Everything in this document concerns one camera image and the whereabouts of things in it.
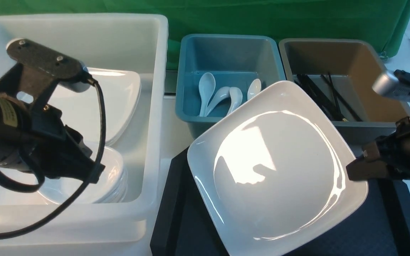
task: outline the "white ceramic spoon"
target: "white ceramic spoon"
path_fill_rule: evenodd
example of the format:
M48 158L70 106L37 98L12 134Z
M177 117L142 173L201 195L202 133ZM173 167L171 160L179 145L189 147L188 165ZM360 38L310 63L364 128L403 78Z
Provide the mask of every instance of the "white ceramic spoon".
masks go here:
M248 89L248 100L252 99L256 96L259 92L261 92L262 83L259 78L254 79Z
M231 107L229 108L229 112L227 112L227 115L236 110L243 101L243 93L238 87L231 87L229 92L231 95Z
M215 88L216 80L213 74L203 74L199 81L199 94L202 101L199 117L205 116L206 107L208 106L208 102L210 102L211 96L213 96L213 93L215 92Z
M230 94L230 87L229 86L224 86L218 89L216 92L215 96L211 99L210 104L208 104L208 107L206 107L205 111L205 116L208 117L208 115L215 109L215 107L223 100L227 99L228 97L231 96Z

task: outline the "green backdrop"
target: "green backdrop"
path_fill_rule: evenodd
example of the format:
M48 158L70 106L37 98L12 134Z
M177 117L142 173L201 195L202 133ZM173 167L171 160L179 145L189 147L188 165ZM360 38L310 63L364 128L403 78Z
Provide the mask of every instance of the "green backdrop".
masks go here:
M410 0L0 0L0 15L128 12L169 19L168 69L176 69L181 38L192 33L362 39L397 53Z

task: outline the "white square plate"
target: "white square plate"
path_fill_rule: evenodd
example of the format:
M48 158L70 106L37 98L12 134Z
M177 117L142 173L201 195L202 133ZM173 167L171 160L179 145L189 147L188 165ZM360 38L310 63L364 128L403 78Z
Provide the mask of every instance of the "white square plate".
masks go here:
M88 68L99 81L104 94L107 115L105 144L114 144L129 124L140 96L140 76L133 71ZM98 95L94 87L86 92L73 92L58 86L48 102L62 110L65 125L80 132L84 141L99 142L101 133Z
M188 162L231 256L279 256L358 209L368 183L350 181L355 156L312 99L280 81L191 144Z

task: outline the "chopsticks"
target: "chopsticks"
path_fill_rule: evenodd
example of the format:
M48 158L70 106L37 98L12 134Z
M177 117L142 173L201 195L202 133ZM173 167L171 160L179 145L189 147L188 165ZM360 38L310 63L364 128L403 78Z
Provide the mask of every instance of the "chopsticks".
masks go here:
M321 107L322 111L326 115L328 112L329 118L331 117L331 119L335 121L348 121L342 113L337 110L328 97L319 89L319 87L317 87L311 78L309 78L309 76L299 74L296 77L300 82L302 89L309 95L309 97L311 97L314 102Z
M343 98L343 96L341 96L340 93L335 89L335 86L333 86L332 76L330 75L330 73L328 73L328 78L330 79L330 81L324 75L320 75L320 77L330 87L330 89L332 89L333 96L334 97L336 96L343 103L343 105L348 109L349 113L352 115L355 121L363 122L363 120L358 116L358 114L353 110L353 108L347 103L347 101ZM335 104L337 108L339 109L339 105L337 104L337 99L335 99Z

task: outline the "teal plastic bin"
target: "teal plastic bin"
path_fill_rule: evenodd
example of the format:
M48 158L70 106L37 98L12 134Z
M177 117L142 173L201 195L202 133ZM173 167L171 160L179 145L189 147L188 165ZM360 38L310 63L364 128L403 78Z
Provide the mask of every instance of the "teal plastic bin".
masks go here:
M243 103L254 79L262 89L286 80L276 42L266 36L190 34L181 41L175 111L189 125L194 138L220 121L228 112L230 99L222 101L208 117L199 117L199 80L206 72L215 76L215 92L238 87Z

